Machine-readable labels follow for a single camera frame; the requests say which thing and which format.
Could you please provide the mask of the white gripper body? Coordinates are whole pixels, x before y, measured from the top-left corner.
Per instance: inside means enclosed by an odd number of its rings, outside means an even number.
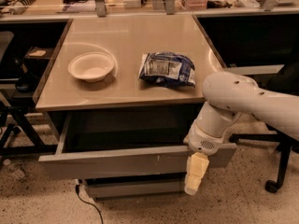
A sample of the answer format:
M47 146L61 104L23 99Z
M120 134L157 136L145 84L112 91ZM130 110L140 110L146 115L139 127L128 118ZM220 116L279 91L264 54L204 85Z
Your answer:
M223 144L223 137L213 137L202 131L194 122L183 142L193 152L200 152L207 156L215 154Z

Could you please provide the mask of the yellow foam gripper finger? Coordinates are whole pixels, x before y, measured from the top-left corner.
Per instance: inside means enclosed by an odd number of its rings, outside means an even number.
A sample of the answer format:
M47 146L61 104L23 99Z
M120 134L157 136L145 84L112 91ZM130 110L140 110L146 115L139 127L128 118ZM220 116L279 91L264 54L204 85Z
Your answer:
M207 155L196 152L187 159L184 191L195 195L206 173L209 160Z

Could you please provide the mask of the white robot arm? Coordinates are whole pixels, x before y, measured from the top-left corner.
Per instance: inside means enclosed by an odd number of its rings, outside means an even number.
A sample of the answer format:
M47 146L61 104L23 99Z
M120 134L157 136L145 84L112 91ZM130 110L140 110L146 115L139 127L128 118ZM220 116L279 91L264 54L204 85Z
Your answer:
M251 114L278 131L281 152L278 179L265 189L275 193L284 182L290 152L299 142L299 97L260 88L255 80L229 72L216 72L203 82L206 99L185 138L193 151L187 159L184 191L194 195L209 165L208 157L224 147L223 136L241 114Z

